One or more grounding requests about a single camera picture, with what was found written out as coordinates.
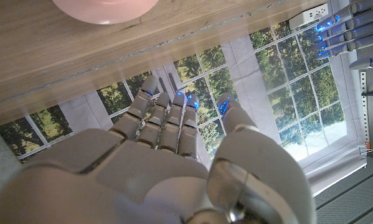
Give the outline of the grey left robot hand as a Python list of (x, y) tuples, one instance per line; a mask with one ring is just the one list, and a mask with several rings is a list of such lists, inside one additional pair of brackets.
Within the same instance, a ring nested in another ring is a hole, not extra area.
[(316, 60), (324, 60), (373, 45), (373, 0), (352, 1), (319, 22)]

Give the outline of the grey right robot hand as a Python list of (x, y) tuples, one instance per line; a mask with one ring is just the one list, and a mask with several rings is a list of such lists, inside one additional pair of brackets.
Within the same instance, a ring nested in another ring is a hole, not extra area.
[(33, 157), (0, 191), (0, 223), (315, 223), (300, 165), (264, 135), (230, 94), (225, 137), (198, 162), (196, 95), (144, 82), (109, 130), (88, 129)]

